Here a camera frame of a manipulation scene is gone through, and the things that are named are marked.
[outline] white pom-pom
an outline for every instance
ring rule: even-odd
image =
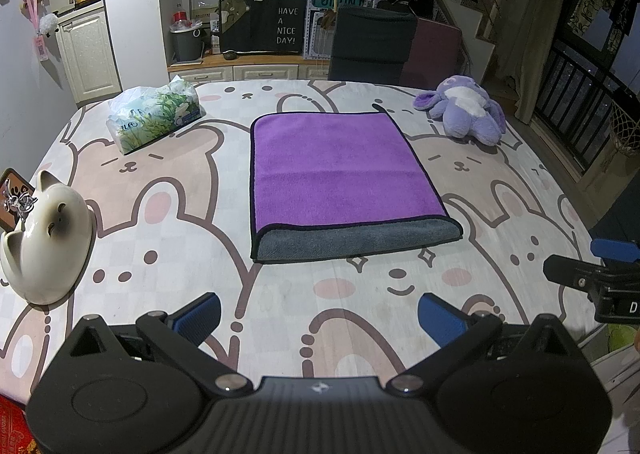
[[[56,14],[47,14],[40,19],[40,33],[53,33],[58,27]]]

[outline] tissue pack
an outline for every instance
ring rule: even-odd
[[[110,109],[107,129],[122,154],[203,115],[195,87],[180,77],[161,88],[128,89],[110,101]]]

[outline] pink tag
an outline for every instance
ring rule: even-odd
[[[38,60],[40,62],[42,62],[43,60],[49,60],[47,48],[45,48],[44,46],[44,37],[42,35],[34,37],[33,44],[36,47],[36,55],[38,56]]]

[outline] plush toy white belly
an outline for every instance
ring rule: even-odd
[[[45,170],[33,196],[26,221],[2,236],[0,262],[15,293],[32,304],[52,304],[82,272],[94,217],[78,192]]]
[[[484,110],[486,100],[482,98],[482,95],[473,91],[473,89],[456,86],[455,88],[446,90],[444,94],[447,98],[454,98],[456,105],[464,109],[471,116],[475,116],[476,118],[487,116],[487,112]]]

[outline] silver screw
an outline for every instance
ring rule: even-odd
[[[400,374],[391,380],[391,386],[394,389],[405,393],[414,392],[424,385],[421,378],[414,374]]]
[[[242,389],[248,380],[242,374],[222,374],[216,378],[216,385],[228,392]]]

